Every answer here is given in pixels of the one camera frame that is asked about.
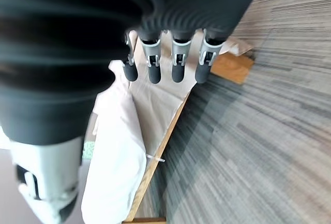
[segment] gray carpet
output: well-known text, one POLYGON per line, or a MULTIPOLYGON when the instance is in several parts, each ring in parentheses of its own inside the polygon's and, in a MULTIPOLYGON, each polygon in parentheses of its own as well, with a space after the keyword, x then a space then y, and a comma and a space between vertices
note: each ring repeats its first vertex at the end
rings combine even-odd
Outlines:
POLYGON ((254 0, 238 86, 197 85, 139 216, 179 223, 331 223, 331 0, 254 0))

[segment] floor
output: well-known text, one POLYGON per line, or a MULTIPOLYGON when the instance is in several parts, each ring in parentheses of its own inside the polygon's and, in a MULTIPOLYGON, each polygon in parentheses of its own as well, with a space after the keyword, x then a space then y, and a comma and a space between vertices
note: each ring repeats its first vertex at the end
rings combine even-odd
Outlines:
POLYGON ((243 86, 197 85, 139 216, 179 223, 331 223, 331 0, 254 0, 243 86))

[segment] white fabric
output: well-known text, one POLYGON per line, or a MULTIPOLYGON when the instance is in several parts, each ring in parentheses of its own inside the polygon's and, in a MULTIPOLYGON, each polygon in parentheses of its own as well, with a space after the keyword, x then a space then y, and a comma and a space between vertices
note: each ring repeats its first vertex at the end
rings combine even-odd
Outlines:
POLYGON ((126 219, 146 169, 145 147, 121 62, 113 85, 97 98, 98 127, 82 201, 85 224, 126 219))

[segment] wooden table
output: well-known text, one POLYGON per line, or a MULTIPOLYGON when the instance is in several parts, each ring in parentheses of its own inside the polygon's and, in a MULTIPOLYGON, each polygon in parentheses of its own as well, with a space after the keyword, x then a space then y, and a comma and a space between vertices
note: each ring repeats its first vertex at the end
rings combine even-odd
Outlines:
MULTIPOLYGON (((212 73, 223 77, 225 79, 228 79, 232 82, 235 82, 237 84, 243 84, 245 81, 246 76, 249 73, 250 68, 253 65, 253 61, 249 59, 248 57, 241 55, 241 56, 234 56, 231 53, 225 53, 222 55, 219 55, 212 67, 212 73)), ((185 106, 185 103, 187 101, 188 95, 184 99, 182 105, 178 108, 174 118, 172 119, 169 128, 163 137, 163 140, 161 142, 161 145, 157 149, 154 157, 155 158, 161 158, 163 151, 169 141, 169 138, 171 136, 171 133, 173 129, 175 128, 175 125, 178 121, 178 118, 185 106)), ((133 204, 131 207, 131 210, 129 212, 128 217, 126 218, 124 223, 139 223, 139 224, 166 224, 166 218, 134 218, 136 216, 136 213, 138 211, 139 205, 146 193, 146 190, 149 186, 149 183, 153 177, 153 174, 156 170, 156 167, 158 165, 159 161, 156 159, 153 159, 148 164, 148 167, 145 171, 145 174, 143 176, 143 179, 140 183, 140 186, 138 190, 136 191, 136 195, 133 200, 133 204)))

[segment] silver bracket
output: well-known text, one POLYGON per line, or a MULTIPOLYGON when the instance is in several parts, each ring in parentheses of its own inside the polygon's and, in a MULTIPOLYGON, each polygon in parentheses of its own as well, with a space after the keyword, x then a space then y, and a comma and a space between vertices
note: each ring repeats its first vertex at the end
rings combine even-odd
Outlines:
POLYGON ((143 46, 143 50, 146 56, 146 62, 148 67, 151 67, 154 64, 156 67, 160 66, 160 58, 161 58, 161 39, 154 44, 145 44, 141 41, 143 46))
POLYGON ((129 37, 129 33, 125 33, 125 44, 130 48, 130 53, 128 54, 128 60, 129 60, 129 65, 132 66, 134 65, 134 57, 133 57, 133 49, 132 49, 132 44, 131 40, 129 37))
POLYGON ((175 40, 172 40, 171 56, 172 56, 173 65, 175 65, 175 66, 177 65, 177 57, 178 57, 178 55, 182 55, 181 66, 185 66, 185 62, 188 57, 190 47, 191 47, 191 40, 186 43, 178 43, 175 40))
POLYGON ((203 40, 200 47, 200 56, 199 56, 199 64, 204 65, 205 62, 208 62, 208 65, 211 66, 218 56, 219 51, 221 50, 222 44, 218 44, 217 46, 213 46, 208 44, 206 41, 206 32, 204 32, 203 40))

